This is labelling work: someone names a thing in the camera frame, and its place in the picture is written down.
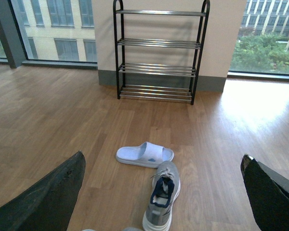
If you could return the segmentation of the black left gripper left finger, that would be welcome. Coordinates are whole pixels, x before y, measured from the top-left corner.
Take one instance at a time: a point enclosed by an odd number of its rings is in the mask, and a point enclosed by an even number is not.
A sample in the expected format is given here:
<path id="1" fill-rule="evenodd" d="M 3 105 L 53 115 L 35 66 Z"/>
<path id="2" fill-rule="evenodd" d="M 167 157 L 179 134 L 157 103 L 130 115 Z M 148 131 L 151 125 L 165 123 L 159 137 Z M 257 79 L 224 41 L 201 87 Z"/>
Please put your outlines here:
<path id="1" fill-rule="evenodd" d="M 0 207 L 0 231 L 65 231 L 82 186 L 86 161 L 78 151 Z"/>

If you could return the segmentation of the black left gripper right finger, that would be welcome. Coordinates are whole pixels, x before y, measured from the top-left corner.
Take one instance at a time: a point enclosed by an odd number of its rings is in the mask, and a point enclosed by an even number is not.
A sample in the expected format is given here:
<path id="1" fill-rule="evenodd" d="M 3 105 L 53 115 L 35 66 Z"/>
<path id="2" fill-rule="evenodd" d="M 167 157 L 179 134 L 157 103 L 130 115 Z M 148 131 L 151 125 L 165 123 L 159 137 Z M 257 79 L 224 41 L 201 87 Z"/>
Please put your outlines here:
<path id="1" fill-rule="evenodd" d="M 260 230 L 289 231 L 289 180 L 248 154 L 240 169 Z"/>

